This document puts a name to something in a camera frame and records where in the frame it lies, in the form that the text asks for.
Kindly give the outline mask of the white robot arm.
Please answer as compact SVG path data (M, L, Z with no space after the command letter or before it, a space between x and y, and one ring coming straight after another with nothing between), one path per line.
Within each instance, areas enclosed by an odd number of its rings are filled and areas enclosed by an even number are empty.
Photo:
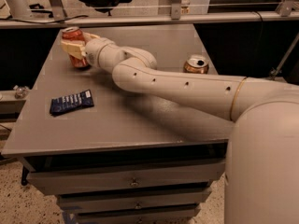
M252 77L160 71L143 49L98 35L62 39L68 54L155 95L233 122L225 164L225 224L299 224L299 88Z

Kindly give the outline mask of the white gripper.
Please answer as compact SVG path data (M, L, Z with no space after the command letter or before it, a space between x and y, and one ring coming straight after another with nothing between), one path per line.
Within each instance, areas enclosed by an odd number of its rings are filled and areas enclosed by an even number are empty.
M61 46L63 51L80 60L86 57L88 64L93 67L111 69L112 65L107 60L100 59L100 54L104 48L114 45L114 42L107 38L99 37L99 35L86 32L83 33L83 37L87 43L86 46L84 41L62 40Z

